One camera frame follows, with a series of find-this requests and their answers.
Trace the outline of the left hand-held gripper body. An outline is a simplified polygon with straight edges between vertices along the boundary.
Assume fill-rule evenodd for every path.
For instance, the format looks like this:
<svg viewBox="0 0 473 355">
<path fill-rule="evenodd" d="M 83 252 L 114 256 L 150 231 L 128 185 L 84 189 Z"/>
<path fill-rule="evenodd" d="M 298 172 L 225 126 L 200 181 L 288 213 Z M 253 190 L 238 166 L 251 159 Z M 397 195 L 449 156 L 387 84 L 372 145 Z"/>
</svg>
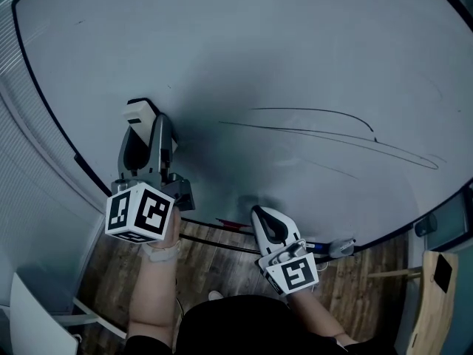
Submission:
<svg viewBox="0 0 473 355">
<path fill-rule="evenodd" d="M 165 180 L 158 172 L 119 178 L 106 202 L 104 232 L 131 243 L 161 241 L 174 207 L 195 209 L 189 180 L 175 173 Z"/>
</svg>

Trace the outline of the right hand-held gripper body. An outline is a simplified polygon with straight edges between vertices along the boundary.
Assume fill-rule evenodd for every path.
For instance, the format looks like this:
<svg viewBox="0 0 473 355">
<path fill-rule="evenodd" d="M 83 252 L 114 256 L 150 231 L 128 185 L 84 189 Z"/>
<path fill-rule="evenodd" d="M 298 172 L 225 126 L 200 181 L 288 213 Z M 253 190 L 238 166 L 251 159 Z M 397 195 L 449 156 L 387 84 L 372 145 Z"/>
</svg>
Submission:
<svg viewBox="0 0 473 355">
<path fill-rule="evenodd" d="M 261 257 L 256 264 L 262 276 L 280 296 L 301 291 L 319 282 L 315 258 L 307 251 L 304 239 Z"/>
</svg>

